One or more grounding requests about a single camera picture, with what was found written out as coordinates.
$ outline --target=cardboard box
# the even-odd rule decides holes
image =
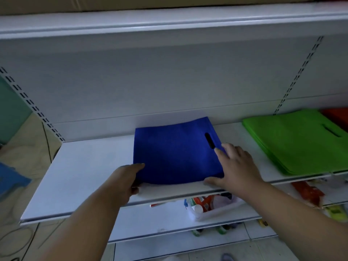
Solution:
[[[312,0],[0,0],[0,15],[293,3],[305,1]]]

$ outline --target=right hand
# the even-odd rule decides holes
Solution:
[[[208,177],[204,182],[223,188],[243,199],[254,184],[263,182],[259,170],[251,155],[240,146],[234,147],[227,143],[222,144],[222,147],[227,155],[218,148],[214,151],[222,165],[224,177]]]

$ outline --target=left hand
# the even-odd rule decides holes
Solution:
[[[104,182],[103,186],[115,193],[117,203],[123,206],[128,203],[129,197],[139,193],[138,188],[132,188],[138,171],[142,170],[145,164],[132,164],[117,168]]]

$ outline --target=blue object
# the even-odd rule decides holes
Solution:
[[[133,163],[145,163],[137,182],[181,184],[223,177],[214,152],[221,142],[208,117],[135,130]]]
[[[25,187],[30,182],[31,179],[18,174],[13,168],[0,163],[0,195],[3,195],[15,185]]]

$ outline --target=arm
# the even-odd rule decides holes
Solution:
[[[99,261],[120,207],[138,193],[131,185],[142,168],[144,164],[133,164],[115,170],[68,218],[65,230],[40,260]]]
[[[264,182],[252,157],[241,147],[223,144],[227,156],[215,152],[224,178],[206,178],[250,204],[275,230],[300,260],[347,260],[348,225],[336,222],[318,210]]]

